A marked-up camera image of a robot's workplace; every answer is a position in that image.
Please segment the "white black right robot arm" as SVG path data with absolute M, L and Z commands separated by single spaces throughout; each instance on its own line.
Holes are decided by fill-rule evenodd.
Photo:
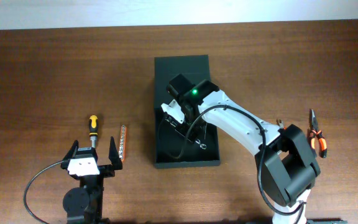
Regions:
M 307 199 L 321 169 L 307 135 L 294 124 L 271 124 L 233 102 L 209 80 L 195 85 L 173 77 L 167 91 L 173 100 L 161 105 L 169 122 L 184 137 L 177 159 L 189 143 L 198 143 L 207 125 L 223 130 L 254 157 L 257 186 L 273 211 L 272 223 L 308 223 Z

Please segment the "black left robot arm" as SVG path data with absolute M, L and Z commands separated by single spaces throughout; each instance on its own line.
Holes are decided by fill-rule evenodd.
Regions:
M 96 149 L 80 147 L 78 141 L 74 141 L 63 157 L 60 167 L 80 182 L 63 197 L 67 223 L 111 223 L 109 218 L 103 217 L 104 180 L 122 169 L 114 138 L 110 138 L 108 158 L 109 164 L 99 165 Z

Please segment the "black orange long-nose pliers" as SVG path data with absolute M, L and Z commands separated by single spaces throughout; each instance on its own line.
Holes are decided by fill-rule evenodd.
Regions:
M 309 124 L 310 124 L 310 128 L 309 128 L 308 140 L 309 140 L 309 144 L 310 144 L 312 153 L 315 157 L 317 156 L 316 142 L 318 142 L 319 156 L 321 158 L 326 158 L 327 153 L 328 153 L 327 142 L 323 135 L 322 130 L 320 130 L 318 128 L 318 121 L 316 119 L 316 115 L 315 115 L 315 112 L 313 109 L 310 109 L 310 112 L 309 112 Z

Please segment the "chrome double ring wrench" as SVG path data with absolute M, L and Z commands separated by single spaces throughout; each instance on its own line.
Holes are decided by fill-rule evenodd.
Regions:
M 203 144 L 199 139 L 196 139 L 196 140 L 195 140 L 195 143 L 199 144 L 200 148 L 202 148 L 202 149 L 206 149 L 206 148 L 207 148 L 206 144 Z

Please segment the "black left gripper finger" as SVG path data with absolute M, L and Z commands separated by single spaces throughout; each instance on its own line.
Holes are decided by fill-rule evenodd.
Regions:
M 113 136 L 110 137 L 108 158 L 111 161 L 111 164 L 113 166 L 118 166 L 118 164 L 119 164 L 119 154 L 118 154 L 118 151 L 116 149 L 116 143 L 115 143 L 115 140 L 114 140 Z
M 77 140 L 74 140 L 71 148 L 68 150 L 68 152 L 64 156 L 63 161 L 70 160 L 73 157 L 75 151 L 78 149 L 78 146 L 79 146 L 79 142 Z

